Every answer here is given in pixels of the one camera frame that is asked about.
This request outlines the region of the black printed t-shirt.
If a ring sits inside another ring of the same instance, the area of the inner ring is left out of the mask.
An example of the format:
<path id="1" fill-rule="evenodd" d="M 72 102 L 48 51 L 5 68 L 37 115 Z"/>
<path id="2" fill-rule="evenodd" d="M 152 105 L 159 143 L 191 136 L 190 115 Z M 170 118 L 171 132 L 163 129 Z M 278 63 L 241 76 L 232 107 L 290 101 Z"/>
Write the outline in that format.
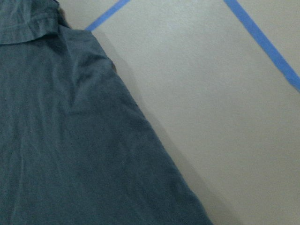
<path id="1" fill-rule="evenodd" d="M 209 225 L 91 32 L 0 3 L 0 222 Z"/>

